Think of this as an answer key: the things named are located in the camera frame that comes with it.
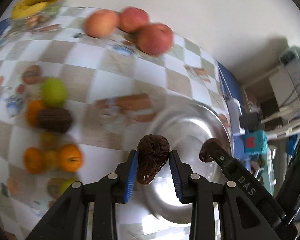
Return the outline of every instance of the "white wall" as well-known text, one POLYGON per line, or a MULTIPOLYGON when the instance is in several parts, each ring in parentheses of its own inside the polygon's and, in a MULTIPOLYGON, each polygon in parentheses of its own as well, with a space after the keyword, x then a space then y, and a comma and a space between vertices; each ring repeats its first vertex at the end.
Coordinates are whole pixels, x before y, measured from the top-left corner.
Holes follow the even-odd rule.
POLYGON ((136 6, 200 45, 243 81, 300 46, 300 11, 292 0, 68 0, 71 6, 136 6))

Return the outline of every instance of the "screw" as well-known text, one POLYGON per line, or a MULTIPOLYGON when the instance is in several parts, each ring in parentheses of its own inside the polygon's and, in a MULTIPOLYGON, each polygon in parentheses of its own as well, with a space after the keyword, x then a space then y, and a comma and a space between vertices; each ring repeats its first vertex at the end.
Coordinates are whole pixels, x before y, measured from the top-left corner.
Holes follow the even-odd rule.
POLYGON ((118 177, 118 174, 116 174, 116 173, 110 173, 109 175, 108 175, 108 178, 109 179, 116 179, 118 177))
POLYGON ((190 175, 190 178, 191 178, 191 179, 200 179, 200 175, 197 174, 197 173, 192 173, 192 174, 190 175))
POLYGON ((234 181, 232 181, 232 180, 229 180, 229 181, 227 182, 227 186, 228 186, 228 187, 231 187, 231 188, 234 188, 234 187, 236 186, 236 183, 235 183, 234 181))
POLYGON ((80 181, 75 181, 74 183, 72 183, 72 187, 73 188, 79 188, 81 186, 81 182, 80 181))

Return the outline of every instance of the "green fruit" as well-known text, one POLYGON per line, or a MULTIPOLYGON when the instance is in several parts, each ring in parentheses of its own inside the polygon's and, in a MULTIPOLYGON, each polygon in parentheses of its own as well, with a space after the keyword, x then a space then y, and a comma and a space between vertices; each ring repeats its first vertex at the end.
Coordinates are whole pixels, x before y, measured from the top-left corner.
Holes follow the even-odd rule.
POLYGON ((77 179, 69 179, 69 180, 66 180, 65 182, 63 182, 60 186, 60 189, 59 189, 59 193, 60 195, 62 195, 66 189, 72 184, 74 183, 75 181, 79 181, 77 179))
POLYGON ((67 99, 64 83, 54 77, 47 78, 42 84, 42 101, 48 107, 63 107, 67 99))

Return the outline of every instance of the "red apple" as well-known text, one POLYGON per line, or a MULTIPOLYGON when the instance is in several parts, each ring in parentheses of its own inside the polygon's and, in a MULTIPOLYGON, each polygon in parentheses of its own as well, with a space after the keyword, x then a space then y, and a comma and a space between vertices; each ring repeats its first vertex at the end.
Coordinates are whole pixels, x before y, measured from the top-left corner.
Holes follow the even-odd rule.
POLYGON ((149 23, 148 14, 136 7, 127 7, 120 13, 119 29, 133 33, 149 23))
POLYGON ((85 24, 87 35, 95 38, 110 36, 119 25, 119 16, 110 10, 98 10, 91 14, 85 24))
POLYGON ((157 56, 172 46, 173 32, 165 24, 154 23, 144 26, 138 33, 138 48, 146 54, 157 56))

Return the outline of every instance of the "metal bowl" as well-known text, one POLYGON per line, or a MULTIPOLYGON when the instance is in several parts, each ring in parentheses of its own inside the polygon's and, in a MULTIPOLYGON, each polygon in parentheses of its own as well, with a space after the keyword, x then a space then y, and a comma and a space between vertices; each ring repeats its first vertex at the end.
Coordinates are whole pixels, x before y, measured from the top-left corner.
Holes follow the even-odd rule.
MULTIPOLYGON (((150 124, 147 134, 165 136, 170 148, 178 151, 180 159, 209 181, 224 183, 225 177, 215 162, 199 160, 202 144, 210 138, 220 140, 222 147, 231 154, 228 133, 218 115, 208 106, 190 101, 169 106, 150 124)), ((192 204, 181 204, 176 197, 169 161, 147 186, 139 185, 148 208, 156 217, 177 223, 191 222, 192 204)))

